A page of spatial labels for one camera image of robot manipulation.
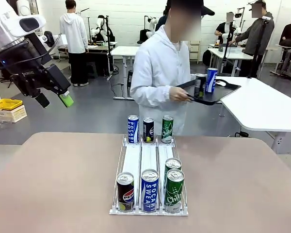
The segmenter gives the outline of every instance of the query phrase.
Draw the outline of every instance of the shelf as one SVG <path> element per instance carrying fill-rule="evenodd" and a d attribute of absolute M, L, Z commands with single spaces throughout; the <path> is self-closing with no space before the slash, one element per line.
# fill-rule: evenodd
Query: shelf
<path fill-rule="evenodd" d="M 179 158 L 176 141 L 173 138 L 171 144 L 160 142 L 158 137 L 153 143 L 144 143 L 142 139 L 140 143 L 128 143 L 124 136 L 123 144 L 119 155 L 116 177 L 121 172 L 130 172 L 134 176 L 134 194 L 135 205 L 131 212 L 119 211 L 117 183 L 115 177 L 113 204 L 110 215 L 150 215 L 150 216 L 188 216 L 186 186 L 182 190 L 181 210 L 172 214 L 165 211 L 164 206 L 164 170 L 165 162 L 168 158 Z M 156 202 L 156 211 L 153 213 L 145 213 L 141 209 L 141 174 L 146 169 L 156 170 L 159 175 L 159 191 Z"/>

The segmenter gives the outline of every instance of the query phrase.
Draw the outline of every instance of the white tiled wall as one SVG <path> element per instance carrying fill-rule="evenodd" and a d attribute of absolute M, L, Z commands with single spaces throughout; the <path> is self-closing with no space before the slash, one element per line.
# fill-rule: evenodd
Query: white tiled wall
<path fill-rule="evenodd" d="M 37 0 L 40 14 L 44 15 L 47 24 L 45 30 L 54 34 L 59 32 L 59 17 L 66 12 L 65 0 Z M 76 0 L 77 10 L 90 7 L 82 16 L 90 16 L 90 27 L 94 28 L 98 15 L 110 16 L 110 27 L 119 42 L 118 45 L 134 46 L 139 40 L 139 32 L 144 27 L 144 15 L 160 17 L 167 0 Z M 225 21 L 226 12 L 236 12 L 237 8 L 246 7 L 243 30 L 246 30 L 255 19 L 251 18 L 249 0 L 204 0 L 204 4 L 215 12 L 214 16 L 205 16 L 202 20 L 202 53 L 209 43 L 216 40 L 213 34 L 216 27 Z M 271 46 L 279 42 L 285 25 L 291 21 L 291 0 L 266 0 L 267 10 L 274 16 L 275 30 L 270 41 Z M 266 62 L 277 62 L 279 51 L 269 52 Z"/>

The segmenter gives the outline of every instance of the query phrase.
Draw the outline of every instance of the hand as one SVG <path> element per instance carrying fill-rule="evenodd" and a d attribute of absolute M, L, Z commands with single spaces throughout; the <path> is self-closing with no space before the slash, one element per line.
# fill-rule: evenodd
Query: hand
<path fill-rule="evenodd" d="M 169 97 L 172 101 L 191 101 L 185 90 L 175 86 L 170 88 Z"/>
<path fill-rule="evenodd" d="M 232 44 L 234 44 L 236 42 L 236 40 L 232 40 L 232 41 L 230 41 L 229 43 L 228 43 L 228 45 L 232 45 Z"/>

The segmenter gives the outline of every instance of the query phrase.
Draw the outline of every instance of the gray jacket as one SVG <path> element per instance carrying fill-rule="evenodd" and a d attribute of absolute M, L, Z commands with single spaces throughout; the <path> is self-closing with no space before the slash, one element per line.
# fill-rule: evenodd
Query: gray jacket
<path fill-rule="evenodd" d="M 273 15 L 270 12 L 267 12 L 267 14 L 265 15 L 267 17 L 271 17 L 271 21 L 266 25 L 265 31 L 264 31 L 264 35 L 261 41 L 261 47 L 259 49 L 259 55 L 263 55 L 266 47 L 268 45 L 268 42 L 271 39 L 271 35 L 273 33 L 275 24 L 273 21 Z M 254 54 L 256 51 L 256 46 L 257 46 L 257 42 L 259 39 L 259 34 L 260 34 L 260 30 L 263 24 L 263 19 L 258 18 L 256 21 L 253 22 L 253 24 L 251 25 L 250 28 L 248 28 L 248 30 L 244 33 L 242 33 L 241 35 L 236 37 L 236 42 L 240 42 L 242 40 L 248 39 L 247 44 L 246 44 L 246 49 L 243 51 L 245 53 L 249 53 L 249 54 Z"/>

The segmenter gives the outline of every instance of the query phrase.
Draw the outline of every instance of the green can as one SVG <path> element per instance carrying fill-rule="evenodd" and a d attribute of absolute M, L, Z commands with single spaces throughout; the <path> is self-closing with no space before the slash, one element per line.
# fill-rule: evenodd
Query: green can
<path fill-rule="evenodd" d="M 164 189 L 166 188 L 167 182 L 167 172 L 171 169 L 178 169 L 181 170 L 182 162 L 179 159 L 171 158 L 167 159 L 165 162 L 165 174 L 164 174 Z"/>
<path fill-rule="evenodd" d="M 174 119 L 171 116 L 164 116 L 162 123 L 162 142 L 171 143 L 173 137 Z"/>
<path fill-rule="evenodd" d="M 183 184 L 184 173 L 182 171 L 178 169 L 171 169 L 167 172 L 167 184 L 165 193 L 166 212 L 180 212 Z"/>

